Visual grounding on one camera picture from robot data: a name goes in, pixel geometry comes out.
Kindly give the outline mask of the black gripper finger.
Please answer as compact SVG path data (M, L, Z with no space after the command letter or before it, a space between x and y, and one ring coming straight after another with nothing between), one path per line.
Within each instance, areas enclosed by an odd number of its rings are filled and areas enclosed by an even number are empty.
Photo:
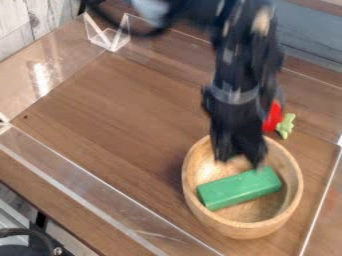
M268 145L262 134L245 134L238 136L238 145L254 169L260 168L266 154Z
M237 146L234 134L232 132L213 131L212 144L214 150L214 158L220 162L228 162L240 154L240 148Z

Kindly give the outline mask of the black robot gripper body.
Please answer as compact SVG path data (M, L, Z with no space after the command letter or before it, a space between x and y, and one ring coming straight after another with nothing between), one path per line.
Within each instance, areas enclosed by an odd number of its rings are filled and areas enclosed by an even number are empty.
M204 109L210 116L213 140L262 140L262 122L270 113L273 84L234 87L214 80L202 90Z

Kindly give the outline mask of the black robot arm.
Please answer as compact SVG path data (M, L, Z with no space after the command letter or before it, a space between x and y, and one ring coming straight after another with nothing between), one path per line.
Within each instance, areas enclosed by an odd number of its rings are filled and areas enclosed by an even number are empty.
M272 0L83 0L114 27L112 9L124 2L150 23L141 38L170 31L181 21L209 33L216 52L213 82L202 89L202 106L210 116L214 158L228 162L242 154L260 166L268 154L264 121L279 91L284 51Z

